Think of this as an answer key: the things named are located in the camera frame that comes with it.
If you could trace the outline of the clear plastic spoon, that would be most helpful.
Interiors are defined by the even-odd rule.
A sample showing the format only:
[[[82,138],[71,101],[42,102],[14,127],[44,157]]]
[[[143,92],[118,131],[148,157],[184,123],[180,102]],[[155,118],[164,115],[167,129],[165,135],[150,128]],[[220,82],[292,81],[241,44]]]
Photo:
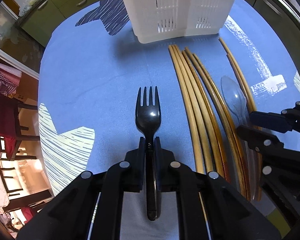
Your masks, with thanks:
[[[237,117],[238,124],[247,126],[248,121],[245,111],[247,100],[239,85],[230,77],[223,76],[221,77],[221,88],[225,102],[230,111]],[[248,147],[248,143],[243,142],[248,162],[251,198],[254,200],[257,193],[256,160],[254,152]]]

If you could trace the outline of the black plastic fork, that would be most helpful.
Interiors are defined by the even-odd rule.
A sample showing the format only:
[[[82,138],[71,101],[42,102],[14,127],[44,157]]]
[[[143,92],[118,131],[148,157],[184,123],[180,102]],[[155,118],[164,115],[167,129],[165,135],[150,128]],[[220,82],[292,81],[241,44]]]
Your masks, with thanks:
[[[135,108],[135,124],[145,137],[146,213],[150,221],[159,217],[158,190],[154,151],[154,135],[161,125],[161,109],[158,89],[144,88],[138,91]]]

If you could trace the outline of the green lower kitchen cabinets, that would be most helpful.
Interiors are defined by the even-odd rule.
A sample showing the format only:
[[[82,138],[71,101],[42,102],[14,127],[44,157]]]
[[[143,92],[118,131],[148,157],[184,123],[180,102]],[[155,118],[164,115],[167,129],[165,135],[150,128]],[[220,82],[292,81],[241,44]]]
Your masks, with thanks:
[[[38,0],[16,26],[45,47],[65,19],[97,1],[100,0]]]

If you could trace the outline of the blue star-pattern tablecloth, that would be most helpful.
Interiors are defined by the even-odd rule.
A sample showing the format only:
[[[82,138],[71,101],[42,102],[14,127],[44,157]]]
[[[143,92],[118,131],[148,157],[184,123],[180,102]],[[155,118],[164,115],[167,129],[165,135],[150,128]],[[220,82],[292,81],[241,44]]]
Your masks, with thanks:
[[[297,67],[266,20],[235,0],[218,35],[141,44],[126,23],[110,35],[102,16],[115,5],[95,3],[65,20],[52,34],[41,62],[39,133],[54,193],[84,170],[106,171],[138,147],[135,103],[143,88],[159,94],[163,148],[196,170],[204,167],[199,133],[192,132],[169,46],[198,55],[215,84],[234,78],[229,48],[251,87],[259,111],[280,112],[300,100]]]

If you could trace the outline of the dark wooden chair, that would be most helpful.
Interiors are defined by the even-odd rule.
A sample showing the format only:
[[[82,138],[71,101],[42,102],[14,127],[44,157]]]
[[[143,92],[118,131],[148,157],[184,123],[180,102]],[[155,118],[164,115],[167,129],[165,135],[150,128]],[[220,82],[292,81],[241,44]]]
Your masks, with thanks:
[[[19,113],[38,108],[0,97],[0,214],[41,202],[52,196],[51,185],[38,157],[39,136],[24,135]]]

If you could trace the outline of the red checkered apron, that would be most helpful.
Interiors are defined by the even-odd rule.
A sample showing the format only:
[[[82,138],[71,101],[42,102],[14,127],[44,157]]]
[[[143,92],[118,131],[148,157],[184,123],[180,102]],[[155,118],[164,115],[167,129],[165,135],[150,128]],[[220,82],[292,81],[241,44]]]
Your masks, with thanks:
[[[0,63],[0,96],[13,98],[19,87],[22,72]]]

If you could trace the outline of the white plastic utensil holder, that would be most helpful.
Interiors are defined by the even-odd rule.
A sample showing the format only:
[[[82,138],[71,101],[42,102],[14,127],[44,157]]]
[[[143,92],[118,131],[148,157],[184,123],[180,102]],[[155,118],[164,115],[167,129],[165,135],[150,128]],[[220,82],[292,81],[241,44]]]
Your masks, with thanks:
[[[214,35],[235,0],[123,0],[135,36],[146,44],[175,37]]]

